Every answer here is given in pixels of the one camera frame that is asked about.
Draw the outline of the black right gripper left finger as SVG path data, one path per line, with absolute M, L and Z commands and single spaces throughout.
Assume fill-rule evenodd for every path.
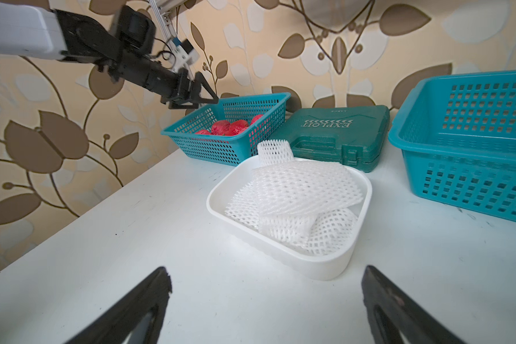
M 69 343 L 157 343 L 173 292 L 166 268 L 158 267 Z

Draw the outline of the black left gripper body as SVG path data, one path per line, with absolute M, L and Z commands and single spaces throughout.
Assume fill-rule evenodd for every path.
M 98 45 L 101 59 L 115 79 L 122 78 L 161 96 L 171 108 L 194 108 L 196 98 L 187 70 L 174 72 L 151 57 L 156 26 L 146 15 L 123 6 L 111 32 Z

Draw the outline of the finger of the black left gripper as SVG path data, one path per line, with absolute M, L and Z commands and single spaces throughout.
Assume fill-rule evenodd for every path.
M 169 98 L 169 108 L 197 109 L 202 105 L 217 104 L 219 97 L 201 72 L 197 72 L 193 79 L 188 71 L 177 74 L 176 87 Z

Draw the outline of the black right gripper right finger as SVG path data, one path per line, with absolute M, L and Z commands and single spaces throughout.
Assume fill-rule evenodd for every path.
M 464 343 L 373 265 L 365 268 L 361 287 L 376 343 Z

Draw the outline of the red apple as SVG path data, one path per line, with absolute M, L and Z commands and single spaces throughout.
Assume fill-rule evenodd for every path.
M 228 130 L 226 132 L 227 136 L 236 136 L 240 133 L 245 132 L 246 129 L 248 129 L 249 124 L 246 122 L 246 120 L 237 120 L 230 124 L 228 127 Z
M 228 120 L 220 120 L 215 122 L 210 128 L 209 132 L 215 136 L 223 136 L 231 126 L 231 123 Z

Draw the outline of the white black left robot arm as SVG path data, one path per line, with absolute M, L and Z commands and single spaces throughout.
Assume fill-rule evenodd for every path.
M 110 30 L 82 14 L 0 2 L 0 54 L 94 64 L 114 81 L 123 79 L 161 96 L 171 109 L 197 109 L 219 98 L 202 73 L 190 76 L 198 59 L 187 41 L 168 38 L 171 68 L 152 55 L 156 26 L 124 5 Z

